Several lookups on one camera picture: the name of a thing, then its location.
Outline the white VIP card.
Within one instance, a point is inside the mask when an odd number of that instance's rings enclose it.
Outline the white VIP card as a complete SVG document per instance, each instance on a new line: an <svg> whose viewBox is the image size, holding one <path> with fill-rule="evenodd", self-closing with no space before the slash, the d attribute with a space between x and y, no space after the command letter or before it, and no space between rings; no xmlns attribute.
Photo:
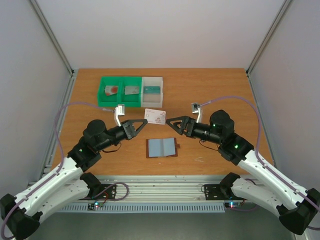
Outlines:
<svg viewBox="0 0 320 240"><path fill-rule="evenodd" d="M149 124L165 125L166 111L146 108L144 111L144 118Z"/></svg>
<svg viewBox="0 0 320 240"><path fill-rule="evenodd" d="M140 93L140 87L139 86L131 86L127 85L124 88L124 94L125 95L136 95Z"/></svg>

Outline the brown leather card holder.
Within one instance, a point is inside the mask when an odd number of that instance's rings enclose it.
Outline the brown leather card holder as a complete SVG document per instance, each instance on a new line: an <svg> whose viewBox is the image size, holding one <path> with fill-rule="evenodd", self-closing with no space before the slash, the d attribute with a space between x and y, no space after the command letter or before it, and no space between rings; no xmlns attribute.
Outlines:
<svg viewBox="0 0 320 240"><path fill-rule="evenodd" d="M146 140L146 158L170 158L178 156L180 145L175 137Z"/></svg>

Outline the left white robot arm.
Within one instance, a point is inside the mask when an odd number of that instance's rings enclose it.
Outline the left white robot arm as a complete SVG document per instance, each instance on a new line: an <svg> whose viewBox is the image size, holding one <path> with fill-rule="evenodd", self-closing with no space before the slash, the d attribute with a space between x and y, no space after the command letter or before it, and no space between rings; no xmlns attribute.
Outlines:
<svg viewBox="0 0 320 240"><path fill-rule="evenodd" d="M103 196L114 200L108 192L113 185L103 187L88 169L101 159L100 152L136 137L147 123L146 119L130 119L107 129L100 119L89 122L79 142L60 164L26 190L16 195L8 193L0 199L1 238L8 239L5 236L8 228L12 233L10 239L27 239L46 218L71 202Z"/></svg>

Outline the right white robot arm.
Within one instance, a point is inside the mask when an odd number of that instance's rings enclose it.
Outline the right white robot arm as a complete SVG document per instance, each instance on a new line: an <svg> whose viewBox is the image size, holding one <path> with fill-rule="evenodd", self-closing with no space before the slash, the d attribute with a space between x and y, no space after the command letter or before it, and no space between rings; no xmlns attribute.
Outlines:
<svg viewBox="0 0 320 240"><path fill-rule="evenodd" d="M209 124L189 116L169 118L166 124L180 135L217 144L218 152L225 160L263 184L259 187L231 172L219 184L225 198L237 197L255 203L273 213L296 235L302 235L320 211L319 191L293 182L265 160L257 148L235 133L235 122L224 110L215 111Z"/></svg>

